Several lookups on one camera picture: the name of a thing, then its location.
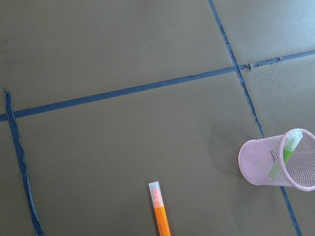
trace green highlighter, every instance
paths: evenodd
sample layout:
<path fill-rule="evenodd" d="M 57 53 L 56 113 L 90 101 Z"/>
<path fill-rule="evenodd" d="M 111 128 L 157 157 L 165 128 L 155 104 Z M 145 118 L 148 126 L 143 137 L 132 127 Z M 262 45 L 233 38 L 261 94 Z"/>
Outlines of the green highlighter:
<path fill-rule="evenodd" d="M 301 141 L 302 137 L 303 137 L 303 133 L 300 129 L 292 129 L 291 132 L 289 133 L 283 147 L 283 161 L 285 164 L 288 162 L 288 160 L 292 156 L 294 150 L 296 149 L 297 145 Z M 269 177 L 273 179 L 277 179 L 280 174 L 281 174 L 281 167 L 277 159 L 271 171 L 269 172 Z"/>

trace pen holder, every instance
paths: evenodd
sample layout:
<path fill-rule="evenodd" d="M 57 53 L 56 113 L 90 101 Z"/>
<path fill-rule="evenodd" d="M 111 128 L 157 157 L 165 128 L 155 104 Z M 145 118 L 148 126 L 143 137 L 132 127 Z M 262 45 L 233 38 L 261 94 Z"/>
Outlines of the pen holder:
<path fill-rule="evenodd" d="M 305 130 L 301 141 L 286 161 L 284 135 L 246 142 L 238 164 L 244 178 L 254 185 L 290 186 L 302 191 L 315 189 L 315 136 Z"/>

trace marker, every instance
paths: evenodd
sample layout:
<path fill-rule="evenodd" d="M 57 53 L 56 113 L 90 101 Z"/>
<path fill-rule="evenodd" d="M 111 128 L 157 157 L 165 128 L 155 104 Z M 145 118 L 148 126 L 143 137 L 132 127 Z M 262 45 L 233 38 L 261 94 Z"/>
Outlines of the marker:
<path fill-rule="evenodd" d="M 292 129 L 291 132 L 289 133 L 283 147 L 283 161 L 285 164 L 289 161 L 290 157 L 293 155 L 293 152 L 298 146 L 302 137 L 303 137 L 303 133 L 300 129 Z M 280 174 L 281 174 L 281 168 L 277 159 L 271 171 L 269 172 L 269 177 L 273 179 L 277 179 L 280 176 Z"/>
<path fill-rule="evenodd" d="M 149 183 L 151 198 L 153 202 L 154 212 L 157 218 L 157 227 L 160 236 L 171 236 L 168 227 L 166 212 L 162 199 L 161 189 L 159 188 L 158 181 Z"/>

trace translucent highlighter cap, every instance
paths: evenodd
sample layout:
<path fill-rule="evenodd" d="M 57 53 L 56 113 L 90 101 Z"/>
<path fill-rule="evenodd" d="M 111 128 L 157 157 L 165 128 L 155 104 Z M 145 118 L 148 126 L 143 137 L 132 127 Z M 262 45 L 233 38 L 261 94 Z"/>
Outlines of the translucent highlighter cap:
<path fill-rule="evenodd" d="M 288 151 L 294 151 L 297 145 L 299 144 L 299 142 L 301 141 L 302 137 L 303 137 L 303 134 L 300 129 L 292 129 L 285 141 L 283 148 Z"/>
<path fill-rule="evenodd" d="M 154 208 L 163 207 L 164 204 L 163 204 L 161 189 L 159 188 L 158 181 L 149 183 L 149 188 L 151 192 L 153 207 Z"/>

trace orange highlighter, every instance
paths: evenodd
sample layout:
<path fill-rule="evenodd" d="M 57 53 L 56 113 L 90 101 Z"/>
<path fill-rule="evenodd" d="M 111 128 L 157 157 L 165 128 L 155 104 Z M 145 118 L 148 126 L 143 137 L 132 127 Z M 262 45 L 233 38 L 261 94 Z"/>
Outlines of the orange highlighter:
<path fill-rule="evenodd" d="M 151 192 L 154 212 L 156 213 L 159 235 L 171 236 L 171 232 L 169 231 L 168 222 L 166 218 L 166 212 L 162 199 L 161 189 L 159 188 L 158 181 L 149 183 L 149 188 Z"/>

